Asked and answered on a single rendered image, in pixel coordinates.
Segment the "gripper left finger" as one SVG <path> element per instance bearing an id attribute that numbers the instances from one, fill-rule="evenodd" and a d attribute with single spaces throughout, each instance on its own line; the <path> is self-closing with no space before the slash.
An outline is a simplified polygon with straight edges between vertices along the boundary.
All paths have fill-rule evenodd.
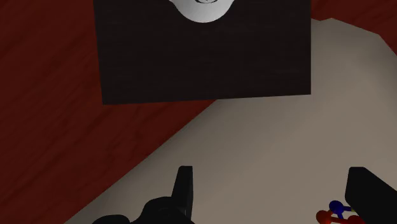
<path id="1" fill-rule="evenodd" d="M 139 217 L 130 221 L 121 214 L 105 215 L 92 224 L 195 224 L 192 221 L 193 167 L 180 166 L 170 197 L 149 200 Z"/>

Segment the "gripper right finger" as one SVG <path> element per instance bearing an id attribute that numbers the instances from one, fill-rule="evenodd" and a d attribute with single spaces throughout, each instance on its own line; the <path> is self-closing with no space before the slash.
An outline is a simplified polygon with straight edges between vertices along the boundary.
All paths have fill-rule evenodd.
<path id="1" fill-rule="evenodd" d="M 366 224 L 397 224 L 397 190 L 365 167 L 350 167 L 345 201 Z"/>

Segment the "dark robot stand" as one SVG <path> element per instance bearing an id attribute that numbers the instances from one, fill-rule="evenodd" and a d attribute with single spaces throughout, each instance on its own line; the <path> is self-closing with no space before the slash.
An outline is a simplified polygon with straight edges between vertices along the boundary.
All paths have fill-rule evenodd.
<path id="1" fill-rule="evenodd" d="M 93 6 L 104 104 L 311 92 L 311 0 Z"/>

